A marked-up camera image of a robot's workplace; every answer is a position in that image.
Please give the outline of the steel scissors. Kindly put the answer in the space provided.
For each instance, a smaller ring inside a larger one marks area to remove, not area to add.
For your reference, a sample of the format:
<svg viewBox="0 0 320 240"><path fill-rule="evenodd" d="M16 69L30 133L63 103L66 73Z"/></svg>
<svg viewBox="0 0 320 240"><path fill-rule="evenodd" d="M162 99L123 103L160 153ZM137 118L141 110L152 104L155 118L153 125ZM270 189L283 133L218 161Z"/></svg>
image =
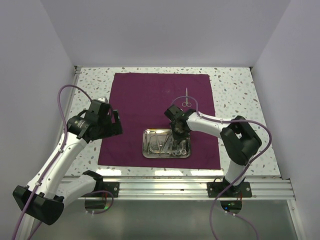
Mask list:
<svg viewBox="0 0 320 240"><path fill-rule="evenodd" d="M188 151L187 151L186 145L183 142L181 142L179 144L172 143L169 147L168 153L170 156L181 157L181 156L186 156Z"/></svg>
<svg viewBox="0 0 320 240"><path fill-rule="evenodd" d="M192 104L189 102L189 96L188 96L188 88L185 89L185 96L184 96L184 102L181 104L185 108L191 108Z"/></svg>

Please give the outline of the purple cloth wrap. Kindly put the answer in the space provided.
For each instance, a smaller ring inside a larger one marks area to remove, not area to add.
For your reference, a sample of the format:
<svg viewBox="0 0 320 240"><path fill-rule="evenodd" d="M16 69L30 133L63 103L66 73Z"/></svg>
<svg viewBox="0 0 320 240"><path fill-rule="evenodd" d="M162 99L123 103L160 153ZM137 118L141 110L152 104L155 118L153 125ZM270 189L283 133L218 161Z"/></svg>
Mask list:
<svg viewBox="0 0 320 240"><path fill-rule="evenodd" d="M116 167L150 167L218 170L221 167L218 139L193 131L191 154L186 158L146 158L143 133L147 129L168 129L165 111L189 100L194 109L215 115L210 77L206 74L116 73L109 103L118 110L123 133L102 140L98 164Z"/></svg>

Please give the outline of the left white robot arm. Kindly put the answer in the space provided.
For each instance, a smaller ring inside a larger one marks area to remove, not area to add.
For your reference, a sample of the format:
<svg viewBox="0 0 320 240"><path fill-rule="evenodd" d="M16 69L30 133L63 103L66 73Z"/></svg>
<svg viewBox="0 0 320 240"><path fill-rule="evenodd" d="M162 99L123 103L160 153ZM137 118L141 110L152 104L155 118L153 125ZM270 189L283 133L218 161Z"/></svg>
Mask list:
<svg viewBox="0 0 320 240"><path fill-rule="evenodd" d="M40 222L52 225L67 205L82 196L113 196L105 188L103 177L91 170L83 172L66 190L59 192L58 187L72 162L88 143L122 133L119 113L107 98L92 100L88 109L67 121L67 133L61 136L66 142L59 142L37 176L26 186L18 185L13 190L12 195L19 208Z"/></svg>

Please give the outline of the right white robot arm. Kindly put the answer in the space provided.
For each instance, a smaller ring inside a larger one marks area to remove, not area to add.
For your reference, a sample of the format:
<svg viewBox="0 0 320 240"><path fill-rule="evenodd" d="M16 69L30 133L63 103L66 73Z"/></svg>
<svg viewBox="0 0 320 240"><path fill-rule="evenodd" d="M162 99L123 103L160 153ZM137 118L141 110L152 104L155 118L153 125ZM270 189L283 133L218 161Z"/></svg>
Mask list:
<svg viewBox="0 0 320 240"><path fill-rule="evenodd" d="M190 136L190 132L200 132L222 140L230 158L223 182L223 192L235 196L241 190L245 178L245 167L262 146L260 137L242 116L234 119L218 119L195 109L183 111L171 105L164 115L170 120L173 139L180 143Z"/></svg>

